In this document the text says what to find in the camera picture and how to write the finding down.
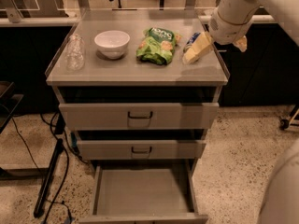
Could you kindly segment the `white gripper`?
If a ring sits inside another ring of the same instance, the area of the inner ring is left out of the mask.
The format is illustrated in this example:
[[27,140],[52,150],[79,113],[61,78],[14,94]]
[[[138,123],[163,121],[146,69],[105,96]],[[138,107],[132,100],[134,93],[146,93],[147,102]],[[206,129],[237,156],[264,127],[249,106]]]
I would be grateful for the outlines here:
[[253,9],[240,8],[224,10],[216,7],[208,22],[208,31],[201,34],[183,54],[185,64],[195,63],[212,50],[213,40],[221,45],[233,43],[241,52],[248,47],[244,36],[252,24]]

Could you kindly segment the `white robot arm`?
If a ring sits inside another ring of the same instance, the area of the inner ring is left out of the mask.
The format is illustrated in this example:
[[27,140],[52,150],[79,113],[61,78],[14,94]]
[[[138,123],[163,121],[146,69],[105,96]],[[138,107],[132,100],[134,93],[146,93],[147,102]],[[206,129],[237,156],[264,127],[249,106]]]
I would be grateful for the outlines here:
[[[208,32],[195,39],[182,61],[194,63],[209,53],[214,42],[237,43],[259,7],[264,7],[299,45],[299,0],[220,0],[208,22]],[[257,224],[299,224],[299,141],[278,158],[264,191]]]

